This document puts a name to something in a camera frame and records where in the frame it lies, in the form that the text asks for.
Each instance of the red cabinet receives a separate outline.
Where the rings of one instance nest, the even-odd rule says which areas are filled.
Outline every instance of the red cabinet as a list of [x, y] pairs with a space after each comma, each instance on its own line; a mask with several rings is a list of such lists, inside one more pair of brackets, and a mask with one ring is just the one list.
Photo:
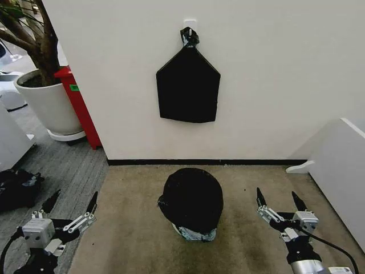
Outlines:
[[90, 146], [95, 150], [96, 147], [102, 146], [99, 135], [96, 132], [94, 123], [91, 120], [90, 114], [81, 96], [78, 85], [70, 70], [70, 67], [64, 67], [55, 73], [56, 78], [60, 78], [64, 89], [71, 101], [72, 106], [80, 120], [80, 123], [86, 133], [86, 138]]

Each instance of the potted plant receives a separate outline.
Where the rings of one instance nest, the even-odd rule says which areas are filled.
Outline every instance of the potted plant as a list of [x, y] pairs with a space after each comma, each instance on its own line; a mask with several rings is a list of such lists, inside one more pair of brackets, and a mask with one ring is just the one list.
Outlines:
[[[35, 17], [34, 5], [42, 19]], [[54, 77], [60, 69], [58, 39], [42, 0], [0, 0], [0, 22], [8, 29], [0, 29], [0, 38], [26, 50], [37, 68], [14, 84], [48, 133], [57, 139], [82, 132], [62, 84]]]

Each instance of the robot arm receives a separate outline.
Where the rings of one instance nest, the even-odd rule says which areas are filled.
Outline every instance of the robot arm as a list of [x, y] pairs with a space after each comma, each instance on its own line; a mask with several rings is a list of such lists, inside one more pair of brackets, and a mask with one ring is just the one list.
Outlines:
[[0, 274], [4, 273], [5, 254], [12, 241], [24, 237], [28, 246], [30, 257], [27, 263], [16, 270], [14, 274], [54, 274], [58, 257], [66, 248], [66, 243], [80, 236], [90, 225], [95, 222], [96, 192], [86, 210], [74, 221], [63, 219], [49, 219], [50, 213], [56, 203], [59, 191], [52, 195], [42, 205], [42, 209], [32, 213], [32, 219], [23, 227], [18, 227], [8, 245], [1, 254]]
[[[267, 206], [265, 198], [260, 189], [257, 188], [257, 213], [270, 224], [272, 228], [280, 232], [280, 238], [286, 244], [289, 254], [287, 262], [291, 265], [294, 274], [352, 274], [349, 267], [329, 267], [325, 268], [321, 257], [314, 252], [310, 244], [310, 239], [320, 240], [326, 244], [328, 242], [312, 235], [311, 233], [318, 225], [318, 218], [309, 211], [302, 199], [292, 192], [294, 203], [298, 208], [295, 213], [279, 212]], [[341, 248], [330, 244], [332, 247], [349, 254]], [[354, 263], [355, 274], [358, 274], [356, 263]]]

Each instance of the gray carpet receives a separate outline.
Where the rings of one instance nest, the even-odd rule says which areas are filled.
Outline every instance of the gray carpet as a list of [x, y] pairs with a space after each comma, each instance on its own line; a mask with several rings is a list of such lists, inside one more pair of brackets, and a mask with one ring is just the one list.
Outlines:
[[[61, 189], [60, 197], [50, 215], [53, 218], [74, 219], [86, 210], [95, 191], [104, 181], [108, 164], [102, 148], [92, 150], [86, 140], [73, 146], [52, 140], [40, 124], [30, 107], [11, 112], [26, 133], [35, 134], [36, 146], [18, 163], [18, 167], [32, 173], [40, 172], [46, 177], [34, 208], [20, 208], [0, 213], [0, 250], [18, 225], [24, 225], [31, 212], [56, 190]], [[69, 243], [65, 253], [58, 260], [55, 273], [67, 273], [78, 240]], [[6, 256], [6, 272], [13, 273], [27, 260], [26, 245], [18, 239], [10, 247]]]

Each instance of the silver cylinder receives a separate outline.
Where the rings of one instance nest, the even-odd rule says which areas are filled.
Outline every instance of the silver cylinder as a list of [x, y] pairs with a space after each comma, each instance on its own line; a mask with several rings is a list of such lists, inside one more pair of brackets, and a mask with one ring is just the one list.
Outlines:
[[321, 261], [302, 260], [290, 264], [294, 274], [317, 274], [325, 269]]

